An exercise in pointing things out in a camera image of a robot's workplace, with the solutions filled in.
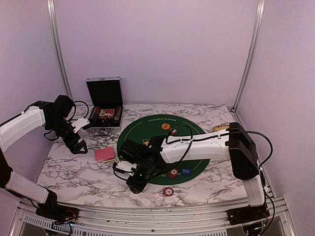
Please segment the red beige 5 chip stack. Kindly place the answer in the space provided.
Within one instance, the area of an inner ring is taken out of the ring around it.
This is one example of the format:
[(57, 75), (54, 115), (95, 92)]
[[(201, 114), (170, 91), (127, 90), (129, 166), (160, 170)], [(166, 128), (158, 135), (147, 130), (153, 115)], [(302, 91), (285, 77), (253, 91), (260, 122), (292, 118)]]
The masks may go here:
[(166, 187), (163, 190), (163, 194), (164, 194), (164, 196), (170, 197), (174, 194), (174, 190), (170, 187)]

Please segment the blue small blind button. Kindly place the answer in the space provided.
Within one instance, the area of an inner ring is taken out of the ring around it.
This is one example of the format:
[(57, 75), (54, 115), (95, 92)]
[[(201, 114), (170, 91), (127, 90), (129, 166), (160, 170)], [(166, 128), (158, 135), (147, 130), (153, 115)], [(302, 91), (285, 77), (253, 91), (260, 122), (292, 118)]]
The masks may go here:
[(188, 177), (191, 176), (192, 170), (190, 168), (182, 168), (181, 169), (181, 175)]

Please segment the orange round big blind button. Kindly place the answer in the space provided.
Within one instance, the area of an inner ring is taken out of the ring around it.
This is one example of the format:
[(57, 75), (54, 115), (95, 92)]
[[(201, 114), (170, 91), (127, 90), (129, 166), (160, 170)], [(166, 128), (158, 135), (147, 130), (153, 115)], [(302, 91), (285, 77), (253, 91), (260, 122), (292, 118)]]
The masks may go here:
[(163, 123), (161, 127), (163, 130), (169, 130), (171, 128), (171, 125), (169, 123)]

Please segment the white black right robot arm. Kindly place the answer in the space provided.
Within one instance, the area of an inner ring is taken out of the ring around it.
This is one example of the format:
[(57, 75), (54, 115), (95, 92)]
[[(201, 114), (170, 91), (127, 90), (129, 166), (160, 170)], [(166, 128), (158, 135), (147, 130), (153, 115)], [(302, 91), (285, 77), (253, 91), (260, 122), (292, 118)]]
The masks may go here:
[(256, 144), (246, 131), (232, 122), (226, 130), (188, 136), (152, 137), (147, 145), (126, 139), (119, 157), (132, 164), (133, 173), (127, 179), (131, 191), (141, 192), (147, 182), (164, 173), (175, 175), (177, 166), (185, 160), (229, 160), (233, 175), (243, 182), (249, 206), (244, 209), (248, 220), (255, 220), (265, 204)]

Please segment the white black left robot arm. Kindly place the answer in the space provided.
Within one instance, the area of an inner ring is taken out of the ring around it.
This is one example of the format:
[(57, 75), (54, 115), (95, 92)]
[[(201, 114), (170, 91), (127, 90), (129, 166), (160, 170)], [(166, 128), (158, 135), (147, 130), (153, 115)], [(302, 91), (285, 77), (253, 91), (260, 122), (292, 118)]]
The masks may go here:
[(86, 154), (86, 142), (80, 137), (79, 130), (90, 122), (87, 118), (72, 120), (68, 116), (75, 111), (75, 102), (66, 95), (59, 95), (55, 101), (36, 101), (27, 108), (0, 125), (0, 186), (8, 192), (37, 202), (39, 208), (52, 219), (62, 215), (62, 207), (57, 203), (57, 195), (40, 186), (33, 180), (18, 173), (7, 158), (14, 154), (25, 154), (31, 163), (39, 160), (36, 145), (48, 144), (35, 137), (39, 128), (48, 134), (54, 132), (62, 139), (72, 154)]

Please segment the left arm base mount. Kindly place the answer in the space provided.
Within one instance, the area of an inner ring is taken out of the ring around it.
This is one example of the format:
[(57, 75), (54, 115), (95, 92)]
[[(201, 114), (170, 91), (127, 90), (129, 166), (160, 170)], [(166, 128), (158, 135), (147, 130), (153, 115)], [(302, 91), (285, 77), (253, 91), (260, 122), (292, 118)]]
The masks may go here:
[(57, 205), (45, 206), (39, 204), (36, 214), (55, 221), (55, 224), (75, 223), (79, 209), (75, 207)]

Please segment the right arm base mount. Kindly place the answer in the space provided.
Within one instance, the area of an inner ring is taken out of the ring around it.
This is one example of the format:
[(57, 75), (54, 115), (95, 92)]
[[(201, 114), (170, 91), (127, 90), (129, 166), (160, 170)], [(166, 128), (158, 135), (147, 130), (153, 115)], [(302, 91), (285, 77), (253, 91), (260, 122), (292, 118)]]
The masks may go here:
[(246, 206), (240, 208), (229, 209), (227, 211), (227, 217), (230, 225), (237, 225), (248, 223), (255, 220), (260, 220), (265, 217), (269, 217), (270, 212), (264, 206)]

